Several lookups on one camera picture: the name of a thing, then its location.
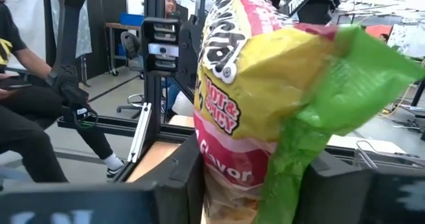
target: gray floor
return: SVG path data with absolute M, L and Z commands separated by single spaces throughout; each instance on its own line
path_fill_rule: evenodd
M 85 89 L 90 93 L 91 97 L 95 97 L 135 76 L 137 76 L 137 73 L 121 69 L 120 75 L 117 77 L 113 77 L 110 74 L 103 74 L 89 80 L 88 84 L 92 87 Z M 143 92 L 143 81 L 139 78 L 135 78 L 131 82 L 93 101 L 92 107 L 99 115 L 129 118 L 135 114 L 135 110 L 123 110 L 122 113 L 117 113 L 116 107 L 126 104 L 126 98 L 130 94 L 139 92 Z M 417 154 L 425 158 L 425 143 L 420 140 L 420 134 L 410 132 L 405 128 L 395 128 L 394 126 L 397 126 L 397 124 L 390 119 L 407 120 L 413 119 L 413 116 L 400 109 L 388 118 L 372 118 L 365 125 L 349 135 L 391 141 L 406 152 Z M 47 132 L 51 137 L 59 162 L 71 182 L 103 183 L 106 181 L 106 167 L 100 164 L 93 151 L 83 142 L 74 130 L 59 128 L 53 125 Z M 131 138 L 112 135 L 107 135 L 107 137 L 115 153 L 123 159 L 126 159 L 131 144 Z M 11 168 L 25 170 L 20 163 L 19 155 L 11 152 L 0 156 L 0 165 L 8 165 Z M 5 187 L 9 189 L 22 188 L 24 185 L 28 185 L 28 182 L 5 181 Z

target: sneaker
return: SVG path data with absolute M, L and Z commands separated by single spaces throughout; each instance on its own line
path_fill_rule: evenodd
M 126 163 L 124 161 L 122 161 L 122 163 L 124 164 L 122 167 L 118 168 L 117 170 L 112 170 L 110 168 L 108 168 L 108 170 L 106 170 L 106 177 L 108 179 L 113 179 L 117 173 L 119 173 L 121 171 L 121 169 L 126 165 Z
M 166 119 L 166 121 L 169 122 L 170 119 L 172 119 L 172 117 L 174 117 L 174 115 L 177 115 L 177 113 L 174 112 L 173 110 L 167 110 L 165 112 L 165 119 Z

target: white sock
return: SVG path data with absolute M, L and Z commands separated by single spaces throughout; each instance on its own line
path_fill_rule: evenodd
M 104 163 L 107 165 L 107 167 L 109 169 L 114 170 L 114 171 L 115 170 L 118 170 L 122 166 L 124 166 L 124 164 L 122 163 L 122 161 L 115 154 L 112 154 L 111 156 L 107 157 L 103 161 L 104 161 Z

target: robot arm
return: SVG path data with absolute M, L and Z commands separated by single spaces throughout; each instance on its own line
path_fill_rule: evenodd
M 78 87 L 78 75 L 74 66 L 78 21 L 84 2 L 85 0 L 59 0 L 56 61 L 46 80 L 64 98 L 64 118 L 73 119 L 79 127 L 80 120 L 89 114 L 96 115 L 87 103 L 88 93 Z

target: office chair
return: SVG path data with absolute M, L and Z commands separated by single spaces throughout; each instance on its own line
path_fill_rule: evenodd
M 131 71 L 139 72 L 142 77 L 143 64 L 139 62 L 137 54 L 138 50 L 140 49 L 139 39 L 130 32 L 124 31 L 123 33 L 121 33 L 121 44 L 124 46 L 124 50 L 126 51 L 128 69 Z M 131 99 L 133 99 L 134 97 L 140 97 L 141 100 L 137 102 L 132 102 Z M 129 105 L 118 106 L 117 112 L 121 112 L 122 110 L 137 110 L 137 113 L 131 117 L 131 119 L 135 119 L 140 116 L 141 104 L 144 103 L 144 99 L 145 95 L 142 93 L 132 94 L 127 98 L 127 103 Z

